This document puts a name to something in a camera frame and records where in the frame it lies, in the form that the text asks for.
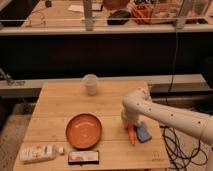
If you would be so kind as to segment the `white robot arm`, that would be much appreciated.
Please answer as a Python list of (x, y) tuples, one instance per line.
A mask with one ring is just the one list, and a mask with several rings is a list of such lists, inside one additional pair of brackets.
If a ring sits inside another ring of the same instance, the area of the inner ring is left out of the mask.
[(139, 126), (139, 117), (144, 115), (197, 138), (209, 146), (213, 145), (213, 116), (154, 103), (150, 94), (142, 87), (124, 96), (122, 105), (122, 119), (125, 124)]

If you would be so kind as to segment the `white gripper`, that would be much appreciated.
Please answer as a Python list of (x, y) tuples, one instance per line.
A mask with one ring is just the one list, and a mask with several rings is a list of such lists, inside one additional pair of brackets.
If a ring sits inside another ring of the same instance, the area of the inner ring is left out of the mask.
[(125, 128), (127, 128), (129, 125), (133, 125), (136, 127), (141, 125), (139, 115), (137, 113), (134, 113), (133, 111), (123, 109), (121, 112), (121, 119)]

